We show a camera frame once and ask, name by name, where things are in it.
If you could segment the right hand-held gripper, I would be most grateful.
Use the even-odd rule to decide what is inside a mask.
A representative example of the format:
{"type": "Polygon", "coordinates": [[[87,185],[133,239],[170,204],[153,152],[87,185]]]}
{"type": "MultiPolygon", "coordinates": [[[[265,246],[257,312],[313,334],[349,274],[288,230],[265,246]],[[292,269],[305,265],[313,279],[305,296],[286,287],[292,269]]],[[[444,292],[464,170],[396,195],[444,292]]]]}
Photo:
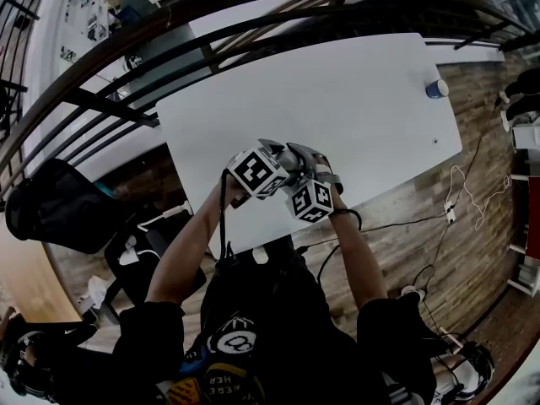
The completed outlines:
{"type": "Polygon", "coordinates": [[[331,186],[342,193],[343,185],[324,155],[302,144],[287,143],[287,147],[298,158],[302,170],[316,169],[314,177],[303,175],[286,187],[289,211],[296,219],[314,224],[334,210],[331,186]]]}

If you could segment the person's right forearm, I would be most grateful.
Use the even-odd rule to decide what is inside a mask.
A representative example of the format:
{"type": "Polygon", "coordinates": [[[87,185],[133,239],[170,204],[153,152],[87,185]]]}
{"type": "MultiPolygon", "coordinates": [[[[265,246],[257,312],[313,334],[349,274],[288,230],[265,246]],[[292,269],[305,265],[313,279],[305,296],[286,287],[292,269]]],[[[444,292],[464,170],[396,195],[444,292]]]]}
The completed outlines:
{"type": "Polygon", "coordinates": [[[372,300],[387,298],[386,285],[369,245],[358,230],[352,213],[337,213],[330,217],[341,247],[343,263],[354,302],[361,310],[372,300]]]}

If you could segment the white power adapter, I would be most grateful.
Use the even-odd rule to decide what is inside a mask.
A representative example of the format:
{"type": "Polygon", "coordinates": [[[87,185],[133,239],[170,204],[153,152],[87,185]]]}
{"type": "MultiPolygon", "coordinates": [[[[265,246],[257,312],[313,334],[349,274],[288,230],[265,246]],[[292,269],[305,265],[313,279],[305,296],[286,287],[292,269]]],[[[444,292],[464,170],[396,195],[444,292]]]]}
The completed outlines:
{"type": "Polygon", "coordinates": [[[133,264],[139,261],[135,245],[137,244],[137,239],[134,235],[130,235],[124,243],[124,251],[119,257],[119,264],[121,266],[126,266],[133,264]]]}

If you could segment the white black sneaker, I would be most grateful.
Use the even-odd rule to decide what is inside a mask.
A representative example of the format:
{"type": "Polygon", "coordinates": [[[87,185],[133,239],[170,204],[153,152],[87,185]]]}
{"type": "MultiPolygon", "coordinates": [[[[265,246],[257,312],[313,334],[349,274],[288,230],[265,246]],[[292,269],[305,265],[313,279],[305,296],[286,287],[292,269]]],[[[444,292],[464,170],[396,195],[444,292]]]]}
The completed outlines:
{"type": "Polygon", "coordinates": [[[454,354],[434,357],[436,387],[431,405],[453,405],[472,401],[494,377],[491,353],[476,342],[465,343],[454,354]]]}

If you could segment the white crumpled paper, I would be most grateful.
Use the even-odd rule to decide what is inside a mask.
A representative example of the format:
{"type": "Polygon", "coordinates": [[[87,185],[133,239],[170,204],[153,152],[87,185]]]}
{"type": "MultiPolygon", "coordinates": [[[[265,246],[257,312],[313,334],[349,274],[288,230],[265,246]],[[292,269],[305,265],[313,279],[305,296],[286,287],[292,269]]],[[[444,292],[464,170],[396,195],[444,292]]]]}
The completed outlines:
{"type": "Polygon", "coordinates": [[[99,309],[105,301],[108,287],[108,282],[98,276],[94,275],[89,279],[88,294],[93,302],[92,306],[95,309],[99,309]]]}

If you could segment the person's black printed shirt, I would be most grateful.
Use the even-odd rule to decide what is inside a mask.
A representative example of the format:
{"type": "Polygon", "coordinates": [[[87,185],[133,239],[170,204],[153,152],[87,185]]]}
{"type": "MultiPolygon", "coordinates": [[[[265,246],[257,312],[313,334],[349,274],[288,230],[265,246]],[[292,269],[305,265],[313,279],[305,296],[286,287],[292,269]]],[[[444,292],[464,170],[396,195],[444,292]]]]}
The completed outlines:
{"type": "Polygon", "coordinates": [[[430,405],[435,393],[416,298],[368,302],[351,337],[290,246],[218,265],[189,349],[183,316],[170,302],[122,312],[116,405],[430,405]]]}

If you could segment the red cabinet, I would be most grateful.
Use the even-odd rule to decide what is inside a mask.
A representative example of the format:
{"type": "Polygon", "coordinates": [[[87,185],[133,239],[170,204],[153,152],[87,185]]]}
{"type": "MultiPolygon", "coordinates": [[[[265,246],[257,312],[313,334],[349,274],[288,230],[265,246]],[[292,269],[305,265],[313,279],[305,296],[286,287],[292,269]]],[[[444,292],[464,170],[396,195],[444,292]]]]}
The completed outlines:
{"type": "Polygon", "coordinates": [[[526,254],[540,260],[540,176],[528,178],[529,223],[526,254]]]}

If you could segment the person's left forearm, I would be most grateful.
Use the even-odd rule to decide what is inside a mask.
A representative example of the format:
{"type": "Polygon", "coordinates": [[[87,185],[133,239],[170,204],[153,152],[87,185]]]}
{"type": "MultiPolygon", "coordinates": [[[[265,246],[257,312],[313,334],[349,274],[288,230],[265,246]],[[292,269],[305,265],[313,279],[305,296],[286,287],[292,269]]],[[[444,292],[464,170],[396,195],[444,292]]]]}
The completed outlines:
{"type": "Polygon", "coordinates": [[[244,189],[232,175],[220,178],[161,257],[148,288],[148,302],[179,305],[192,294],[208,243],[219,225],[220,211],[243,194],[244,189]]]}

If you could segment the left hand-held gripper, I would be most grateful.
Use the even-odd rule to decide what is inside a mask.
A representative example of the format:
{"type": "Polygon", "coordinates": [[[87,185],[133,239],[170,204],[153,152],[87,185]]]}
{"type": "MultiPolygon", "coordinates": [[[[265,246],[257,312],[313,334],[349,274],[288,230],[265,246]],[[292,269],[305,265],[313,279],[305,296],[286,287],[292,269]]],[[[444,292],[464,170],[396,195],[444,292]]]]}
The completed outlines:
{"type": "Polygon", "coordinates": [[[271,197],[285,186],[292,186],[301,176],[298,158],[285,145],[259,138],[255,145],[240,152],[227,164],[229,173],[251,197],[271,197]]]}

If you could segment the black stool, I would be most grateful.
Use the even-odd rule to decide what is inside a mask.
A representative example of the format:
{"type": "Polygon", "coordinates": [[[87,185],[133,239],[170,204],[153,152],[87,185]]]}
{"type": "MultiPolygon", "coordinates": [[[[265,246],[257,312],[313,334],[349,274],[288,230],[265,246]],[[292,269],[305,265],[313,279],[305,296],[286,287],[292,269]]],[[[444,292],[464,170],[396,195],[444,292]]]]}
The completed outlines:
{"type": "Polygon", "coordinates": [[[106,247],[107,264],[134,305],[145,301],[159,259],[184,227],[184,224],[162,224],[145,232],[135,224],[126,224],[106,247]],[[135,239],[134,251],[138,259],[122,264],[121,256],[127,251],[130,237],[135,239]]]}

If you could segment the dark metal railing wooden handrail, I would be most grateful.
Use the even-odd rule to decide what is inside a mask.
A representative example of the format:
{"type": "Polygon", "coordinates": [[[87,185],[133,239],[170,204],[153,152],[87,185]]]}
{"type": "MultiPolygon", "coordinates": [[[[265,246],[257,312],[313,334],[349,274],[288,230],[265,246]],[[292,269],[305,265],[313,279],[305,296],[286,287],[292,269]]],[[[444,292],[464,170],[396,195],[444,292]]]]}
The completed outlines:
{"type": "Polygon", "coordinates": [[[259,1],[181,0],[83,56],[39,97],[0,148],[0,175],[10,174],[0,183],[0,198],[14,187],[34,157],[86,112],[95,112],[97,122],[113,118],[114,123],[89,141],[76,132],[59,147],[64,152],[79,143],[67,156],[76,165],[140,127],[154,127],[154,106],[167,95],[166,87],[203,68],[221,73],[309,45],[387,32],[397,24],[420,31],[427,23],[414,21],[415,13],[459,18],[451,32],[458,47],[489,40],[499,32],[505,33],[501,51],[540,43],[540,29],[532,30],[481,0],[330,0],[327,6],[272,12],[219,28],[149,58],[95,93],[84,88],[91,77],[137,46],[195,19],[259,1]]]}

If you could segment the blue cup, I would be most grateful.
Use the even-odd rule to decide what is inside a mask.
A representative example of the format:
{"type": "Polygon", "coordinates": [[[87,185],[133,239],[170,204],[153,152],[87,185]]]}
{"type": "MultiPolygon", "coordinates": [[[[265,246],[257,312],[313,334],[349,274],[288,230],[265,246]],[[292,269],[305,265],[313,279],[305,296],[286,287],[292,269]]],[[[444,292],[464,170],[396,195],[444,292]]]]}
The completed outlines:
{"type": "Polygon", "coordinates": [[[438,79],[428,84],[425,92],[431,99],[442,99],[449,95],[449,87],[445,80],[438,79]]]}

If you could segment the black mesh office chair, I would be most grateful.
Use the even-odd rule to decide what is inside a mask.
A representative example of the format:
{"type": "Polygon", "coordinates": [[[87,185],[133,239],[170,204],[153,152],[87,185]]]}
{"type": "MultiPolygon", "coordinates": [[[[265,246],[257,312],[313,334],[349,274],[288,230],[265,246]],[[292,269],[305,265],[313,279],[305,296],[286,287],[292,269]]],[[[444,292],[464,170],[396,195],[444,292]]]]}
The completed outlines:
{"type": "Polygon", "coordinates": [[[85,254],[98,252],[132,210],[105,194],[69,163],[49,159],[10,193],[5,219],[19,240],[37,240],[85,254]]]}

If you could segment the white shelf rack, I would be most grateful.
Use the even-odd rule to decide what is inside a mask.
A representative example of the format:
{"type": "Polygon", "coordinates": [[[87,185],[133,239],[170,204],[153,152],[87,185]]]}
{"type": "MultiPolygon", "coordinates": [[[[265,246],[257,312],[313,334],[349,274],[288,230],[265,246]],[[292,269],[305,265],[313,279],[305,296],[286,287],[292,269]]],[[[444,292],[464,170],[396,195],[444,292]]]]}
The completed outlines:
{"type": "Polygon", "coordinates": [[[524,258],[518,265],[516,278],[508,279],[507,284],[533,298],[540,291],[540,246],[511,244],[509,249],[524,258]]]}

